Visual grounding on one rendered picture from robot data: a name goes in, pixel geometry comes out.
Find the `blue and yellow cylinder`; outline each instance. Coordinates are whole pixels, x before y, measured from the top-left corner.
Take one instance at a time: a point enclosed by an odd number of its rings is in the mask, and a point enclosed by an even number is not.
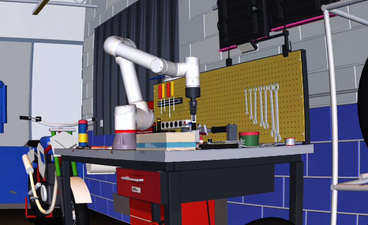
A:
[[[88,146],[87,120],[79,120],[79,146]]]

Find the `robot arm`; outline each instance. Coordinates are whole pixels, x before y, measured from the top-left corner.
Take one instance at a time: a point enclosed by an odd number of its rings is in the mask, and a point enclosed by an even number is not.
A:
[[[118,36],[111,36],[105,40],[104,51],[116,57],[116,63],[121,68],[123,64],[136,63],[158,75],[185,77],[185,95],[191,99],[189,106],[192,128],[196,129],[196,98],[200,97],[199,59],[197,57],[186,57],[185,61],[180,63],[170,62],[136,49],[135,44],[131,40]],[[143,99],[138,79],[135,76],[134,64],[131,64],[128,66],[129,69],[126,74],[123,72],[125,69],[122,68],[122,76],[128,101],[130,104],[134,104],[135,101],[140,99],[143,101]]]

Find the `yellow pegboard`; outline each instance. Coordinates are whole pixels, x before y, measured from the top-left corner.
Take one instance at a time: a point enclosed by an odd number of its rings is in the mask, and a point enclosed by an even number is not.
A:
[[[202,125],[206,124],[208,128],[236,124],[238,125],[238,132],[259,131],[260,143],[274,143],[274,138],[270,135],[272,129],[270,92],[267,91],[269,128],[264,129],[259,125],[259,91],[257,91],[258,123],[254,125],[253,120],[249,118],[250,112],[246,115],[243,88],[247,88],[248,86],[253,88],[253,86],[277,83],[279,85],[278,107],[281,142],[284,142],[284,138],[287,137],[295,137],[297,142],[304,142],[306,136],[306,116],[304,112],[308,110],[308,106],[304,103],[302,63],[306,62],[305,60],[303,62],[301,58],[301,51],[295,51],[290,52],[288,57],[276,55],[201,73],[201,96],[197,98],[196,122]],[[170,118],[168,106],[165,111],[163,108],[162,114],[160,114],[160,107],[158,107],[158,101],[160,101],[158,99],[158,85],[154,85],[153,89],[155,118],[160,118],[161,121],[190,119],[189,98],[185,97],[184,78],[174,80],[174,97],[183,98],[184,103],[176,105],[175,112],[173,112],[173,106],[170,106]],[[254,107],[254,93],[251,92],[251,95],[251,104]],[[275,108],[274,92],[272,92],[272,95]],[[262,97],[264,111],[264,91],[262,91]],[[250,110],[248,92],[247,98],[248,110]],[[209,138],[212,138],[214,141],[223,141],[226,140],[226,134],[209,134]]]

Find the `black curtain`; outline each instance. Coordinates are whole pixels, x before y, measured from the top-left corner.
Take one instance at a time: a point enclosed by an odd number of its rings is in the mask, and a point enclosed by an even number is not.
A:
[[[126,91],[115,58],[104,52],[109,36],[131,39],[137,48],[173,62],[179,61],[178,0],[139,0],[95,29],[94,34],[94,135],[114,134],[114,109],[127,105]],[[153,100],[157,75],[135,65],[145,101]]]

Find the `dark floor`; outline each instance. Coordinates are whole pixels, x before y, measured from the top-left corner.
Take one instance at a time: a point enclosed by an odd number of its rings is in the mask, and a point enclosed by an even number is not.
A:
[[[55,217],[61,217],[60,210],[55,210]],[[23,210],[0,210],[0,225],[33,225],[33,223],[28,220],[24,220],[25,209]],[[126,222],[117,220],[115,218],[109,217],[102,213],[96,212],[89,209],[90,225],[129,225]]]

